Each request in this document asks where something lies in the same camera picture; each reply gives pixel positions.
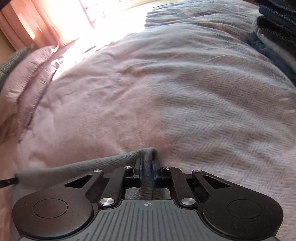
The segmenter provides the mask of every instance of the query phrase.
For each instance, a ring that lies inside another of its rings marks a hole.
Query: gray ribbed surface
[[[65,241],[228,241],[208,229],[197,212],[177,207],[173,200],[124,200],[102,210],[85,230]]]

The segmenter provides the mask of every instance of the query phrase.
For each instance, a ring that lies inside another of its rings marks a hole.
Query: circular pad
[[[68,209],[68,204],[60,199],[44,199],[37,202],[34,207],[34,213],[41,218],[56,218],[63,215]]]
[[[238,199],[229,203],[228,211],[237,218],[252,219],[262,213],[262,207],[254,201]]]

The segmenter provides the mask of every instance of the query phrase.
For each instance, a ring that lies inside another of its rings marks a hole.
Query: gray pillow
[[[9,74],[30,52],[28,47],[15,51],[0,65],[0,92]]]

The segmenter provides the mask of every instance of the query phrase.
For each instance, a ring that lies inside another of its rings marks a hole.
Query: bed
[[[241,0],[189,0],[151,9],[142,29],[117,22],[29,54],[0,95],[0,179],[154,147],[163,165],[274,198],[277,237],[296,240],[296,89],[246,44],[258,15]],[[17,239],[16,197],[40,188],[0,189],[0,240]]]

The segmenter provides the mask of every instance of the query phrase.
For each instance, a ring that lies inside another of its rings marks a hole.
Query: silver screw head
[[[102,199],[100,200],[100,203],[101,203],[102,205],[106,205],[106,206],[108,206],[108,205],[112,205],[113,203],[115,203],[115,201],[114,201],[113,198],[105,197],[105,198],[102,198]]]
[[[195,203],[195,200],[191,197],[186,197],[181,200],[181,203],[183,203],[184,205],[192,205]]]

